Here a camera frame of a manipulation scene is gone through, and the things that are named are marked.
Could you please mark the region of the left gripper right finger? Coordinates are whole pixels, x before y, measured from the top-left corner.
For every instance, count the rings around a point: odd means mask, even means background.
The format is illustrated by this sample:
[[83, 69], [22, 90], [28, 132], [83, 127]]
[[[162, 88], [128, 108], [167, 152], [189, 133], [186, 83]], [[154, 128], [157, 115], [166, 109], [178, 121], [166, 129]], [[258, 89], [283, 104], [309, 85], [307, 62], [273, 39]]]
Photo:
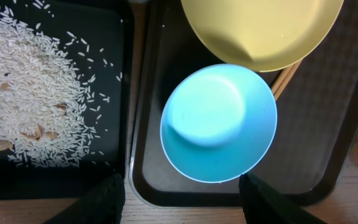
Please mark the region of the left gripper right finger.
[[325, 224], [253, 174], [241, 175], [239, 193], [247, 224]]

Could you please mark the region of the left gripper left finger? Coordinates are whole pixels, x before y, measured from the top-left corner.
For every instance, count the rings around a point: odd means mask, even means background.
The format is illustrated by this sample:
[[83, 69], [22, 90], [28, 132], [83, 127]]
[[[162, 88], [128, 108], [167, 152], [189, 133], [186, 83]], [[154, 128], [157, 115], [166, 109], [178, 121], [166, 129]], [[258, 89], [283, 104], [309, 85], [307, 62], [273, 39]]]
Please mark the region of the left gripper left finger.
[[124, 179], [114, 173], [45, 224], [120, 224], [125, 200]]

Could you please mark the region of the light blue bowl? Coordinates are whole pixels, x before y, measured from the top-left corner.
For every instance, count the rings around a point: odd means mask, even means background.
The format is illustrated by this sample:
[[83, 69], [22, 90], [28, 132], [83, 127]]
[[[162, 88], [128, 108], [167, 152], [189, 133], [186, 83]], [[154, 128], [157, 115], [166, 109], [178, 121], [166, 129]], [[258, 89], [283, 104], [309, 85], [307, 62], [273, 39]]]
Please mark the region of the light blue bowl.
[[267, 83], [248, 68], [222, 63], [192, 73], [174, 89], [162, 112], [160, 140], [181, 175], [222, 183], [261, 161], [277, 121]]

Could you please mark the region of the rice and food scraps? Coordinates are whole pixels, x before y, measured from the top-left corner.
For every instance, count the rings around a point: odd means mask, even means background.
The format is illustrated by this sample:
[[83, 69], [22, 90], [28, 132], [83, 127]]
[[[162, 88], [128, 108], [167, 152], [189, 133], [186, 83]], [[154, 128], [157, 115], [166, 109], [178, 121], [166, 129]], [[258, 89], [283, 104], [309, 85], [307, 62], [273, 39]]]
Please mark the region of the rice and food scraps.
[[0, 9], [0, 152], [15, 165], [78, 167], [91, 149], [98, 111], [85, 78], [57, 37]]

